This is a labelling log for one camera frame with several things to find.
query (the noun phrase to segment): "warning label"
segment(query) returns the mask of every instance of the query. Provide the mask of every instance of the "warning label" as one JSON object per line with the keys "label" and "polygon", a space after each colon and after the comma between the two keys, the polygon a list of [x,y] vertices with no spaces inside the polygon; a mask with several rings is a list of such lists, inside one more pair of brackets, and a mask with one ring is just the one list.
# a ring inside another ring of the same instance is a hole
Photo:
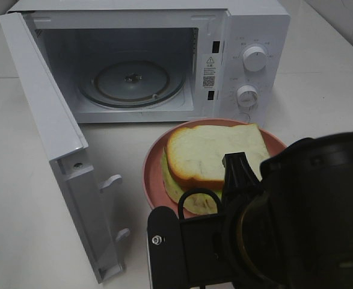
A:
{"label": "warning label", "polygon": [[213,89],[216,86],[220,69],[220,58],[217,54],[203,54],[203,88]]}

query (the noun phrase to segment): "sandwich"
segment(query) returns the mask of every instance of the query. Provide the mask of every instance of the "sandwich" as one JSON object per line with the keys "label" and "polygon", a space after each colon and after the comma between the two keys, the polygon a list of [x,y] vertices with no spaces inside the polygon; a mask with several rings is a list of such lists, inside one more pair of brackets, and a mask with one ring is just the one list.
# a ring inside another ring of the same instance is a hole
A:
{"label": "sandwich", "polygon": [[[259,165],[269,154],[256,124],[198,125],[175,130],[161,158],[167,195],[178,203],[190,188],[208,188],[221,198],[225,174],[222,159],[234,152],[245,152],[250,167],[261,179]],[[198,215],[216,212],[215,202],[206,194],[190,196],[184,207]]]}

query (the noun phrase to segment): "table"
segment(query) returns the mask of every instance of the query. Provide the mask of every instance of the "table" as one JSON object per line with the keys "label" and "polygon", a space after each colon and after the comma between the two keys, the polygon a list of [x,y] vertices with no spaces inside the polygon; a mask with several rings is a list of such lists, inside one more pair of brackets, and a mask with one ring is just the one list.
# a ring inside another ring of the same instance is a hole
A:
{"label": "table", "polygon": [[[353,47],[302,0],[292,16],[265,129],[287,145],[353,130]],[[141,167],[173,123],[81,125],[100,181],[119,173],[127,269],[97,284],[51,172],[0,27],[0,289],[148,288]]]}

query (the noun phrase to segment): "white microwave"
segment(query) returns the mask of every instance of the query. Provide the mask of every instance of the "white microwave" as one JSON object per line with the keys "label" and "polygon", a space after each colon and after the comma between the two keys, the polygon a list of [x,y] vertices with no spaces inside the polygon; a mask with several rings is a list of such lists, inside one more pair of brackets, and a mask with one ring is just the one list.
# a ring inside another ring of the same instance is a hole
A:
{"label": "white microwave", "polygon": [[277,0],[20,0],[0,16],[99,282],[123,270],[78,123],[263,124],[290,17]]}

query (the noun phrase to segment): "microwave door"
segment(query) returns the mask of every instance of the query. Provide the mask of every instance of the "microwave door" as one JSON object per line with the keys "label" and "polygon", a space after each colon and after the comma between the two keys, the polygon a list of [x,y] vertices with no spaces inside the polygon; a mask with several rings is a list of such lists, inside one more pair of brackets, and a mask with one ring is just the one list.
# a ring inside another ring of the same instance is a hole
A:
{"label": "microwave door", "polygon": [[87,141],[43,58],[44,51],[39,50],[32,36],[33,22],[20,13],[11,13],[0,16],[0,23],[49,164],[100,283],[124,267],[116,242],[129,230],[111,231],[100,195],[113,190],[121,176],[96,182],[87,157]]}

